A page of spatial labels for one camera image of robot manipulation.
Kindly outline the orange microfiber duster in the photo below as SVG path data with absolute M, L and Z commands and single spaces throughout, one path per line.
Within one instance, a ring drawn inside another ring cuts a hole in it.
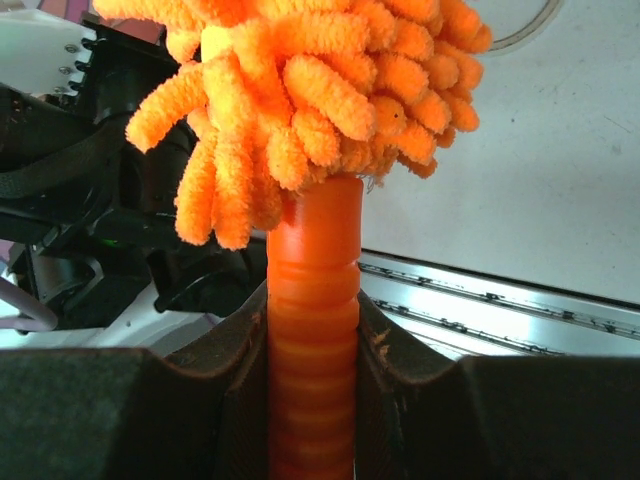
M 201 245 L 267 235 L 269 475 L 354 475 L 365 177 L 426 178 L 479 125 L 493 42 L 463 1 L 98 1 L 164 26 L 176 75 L 139 106 L 148 151 L 180 120 L 197 143 L 175 228 Z

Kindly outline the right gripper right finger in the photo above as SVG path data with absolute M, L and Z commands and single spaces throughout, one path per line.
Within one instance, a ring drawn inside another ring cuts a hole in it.
M 635 479 L 632 357 L 450 360 L 361 296 L 360 479 Z

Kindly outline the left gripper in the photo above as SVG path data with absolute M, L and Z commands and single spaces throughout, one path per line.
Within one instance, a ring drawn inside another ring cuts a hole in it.
M 91 20 L 77 95 L 36 98 L 1 88 L 1 236 L 5 240 L 172 240 L 173 199 L 195 136 L 173 126 L 147 152 L 125 128 L 142 100 L 176 73 L 160 46 Z

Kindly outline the clear tape roll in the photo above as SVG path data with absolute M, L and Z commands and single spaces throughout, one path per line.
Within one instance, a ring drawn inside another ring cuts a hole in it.
M 482 16 L 493 32 L 489 53 L 506 54 L 524 47 L 550 25 L 564 4 L 563 0 L 481 1 Z

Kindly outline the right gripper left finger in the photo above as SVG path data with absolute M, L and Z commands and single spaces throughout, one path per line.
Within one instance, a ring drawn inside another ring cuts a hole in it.
M 264 479 L 266 296 L 162 358 L 140 348 L 1 355 L 5 479 Z

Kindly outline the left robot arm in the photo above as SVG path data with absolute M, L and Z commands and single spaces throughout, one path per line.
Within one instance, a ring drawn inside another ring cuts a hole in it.
M 182 242 L 174 198 L 195 146 L 179 121 L 147 152 L 124 129 L 178 69 L 166 49 L 84 14 L 1 17 L 1 273 L 56 317 L 8 306 L 1 345 L 168 353 L 237 310 L 266 275 L 264 244 Z

